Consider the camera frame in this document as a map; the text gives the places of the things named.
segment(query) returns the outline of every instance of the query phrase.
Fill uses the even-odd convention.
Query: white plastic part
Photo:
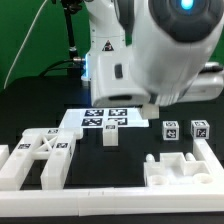
[[[105,121],[103,126],[103,146],[118,146],[118,122]]]
[[[9,147],[7,145],[0,145],[0,170],[9,158]]]
[[[179,124],[177,121],[163,121],[162,134],[163,140],[177,141],[179,140]]]
[[[76,145],[74,130],[62,130],[41,175],[43,190],[63,189]]]
[[[140,109],[142,119],[158,119],[159,107],[153,104],[143,104]]]
[[[209,139],[210,125],[205,120],[191,121],[191,135],[194,139]]]
[[[19,190],[33,165],[32,151],[41,144],[41,135],[22,138],[0,171],[1,190]]]
[[[80,139],[83,137],[83,130],[81,128],[77,129],[29,129],[24,131],[23,138],[19,142],[19,144],[16,146],[16,148],[13,150],[12,154],[2,167],[0,171],[0,190],[5,191],[13,191],[13,190],[19,190],[31,168],[33,165],[34,160],[36,159],[48,159],[50,154],[53,152],[52,145],[55,143],[56,138],[64,137],[64,139],[68,140],[70,139],[70,144],[72,154],[74,152],[75,148],[75,140]],[[61,185],[63,185],[63,177],[67,176],[67,171],[70,160],[65,160],[61,158],[61,163],[63,163],[64,167],[64,175],[62,175],[60,178]],[[44,174],[43,180],[43,189],[46,189],[46,179],[47,175],[49,175],[49,179],[51,178],[52,173],[54,171],[49,172],[47,174]]]
[[[39,131],[25,132],[22,144],[36,138]],[[60,129],[55,131],[63,138]],[[45,137],[50,141],[56,135],[48,133]],[[144,164],[147,187],[0,191],[0,217],[224,211],[224,170],[207,142],[194,140],[193,154],[186,158],[183,153],[165,153],[155,162],[153,155],[148,155]]]

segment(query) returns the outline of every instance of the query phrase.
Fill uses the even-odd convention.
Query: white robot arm
[[[222,32],[223,0],[85,4],[91,31],[86,75],[93,106],[168,106],[210,100],[221,93],[223,71],[207,61]],[[125,32],[132,35],[130,46]],[[199,74],[205,66],[217,71]]]

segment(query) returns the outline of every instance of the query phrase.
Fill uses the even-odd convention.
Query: black surface
[[[68,77],[22,78],[0,93],[0,144],[12,150],[27,128],[58,127],[70,108],[90,107],[89,90]],[[176,104],[162,108],[160,120],[150,128],[120,128],[119,146],[102,146],[102,130],[86,129],[77,143],[66,189],[143,186],[143,162],[148,153],[159,160],[162,152],[191,152],[191,120],[211,125],[209,145],[224,159],[224,97],[204,103]],[[162,140],[162,121],[176,120],[180,141]],[[36,161],[22,189],[41,189],[40,174],[45,162]],[[224,213],[154,214],[103,217],[52,217],[0,219],[0,223],[223,223]]]

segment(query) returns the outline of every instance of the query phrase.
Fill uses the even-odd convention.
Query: white cube
[[[191,121],[191,135],[194,139],[209,139],[209,129],[206,120]]]
[[[179,124],[177,121],[163,121],[163,140],[179,140]]]
[[[118,146],[118,122],[105,121],[103,125],[103,146]]]

